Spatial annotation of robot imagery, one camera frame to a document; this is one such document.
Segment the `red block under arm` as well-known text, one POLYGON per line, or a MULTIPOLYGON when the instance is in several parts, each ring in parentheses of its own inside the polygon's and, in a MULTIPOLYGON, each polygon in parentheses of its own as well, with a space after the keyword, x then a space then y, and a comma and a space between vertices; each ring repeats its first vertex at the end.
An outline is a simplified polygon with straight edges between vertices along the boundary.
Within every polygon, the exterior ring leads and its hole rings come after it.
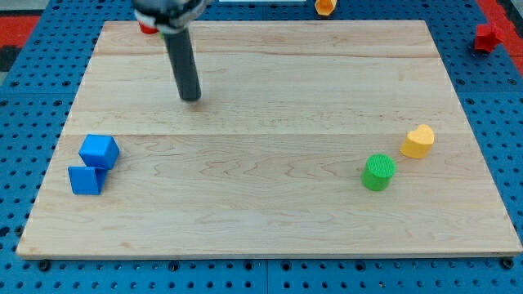
POLYGON ((138 24, 139 24, 140 31, 144 34, 155 34, 159 31, 156 27, 154 27, 152 25, 145 24, 140 21, 138 22, 138 24))

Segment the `grey robot arm end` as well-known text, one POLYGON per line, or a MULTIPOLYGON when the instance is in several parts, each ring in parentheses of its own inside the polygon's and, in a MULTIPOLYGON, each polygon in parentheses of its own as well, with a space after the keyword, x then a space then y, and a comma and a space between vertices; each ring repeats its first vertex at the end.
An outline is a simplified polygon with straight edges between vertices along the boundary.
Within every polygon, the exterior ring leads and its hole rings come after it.
POLYGON ((212 0, 131 0, 139 23, 163 33, 178 33, 199 18, 212 0))

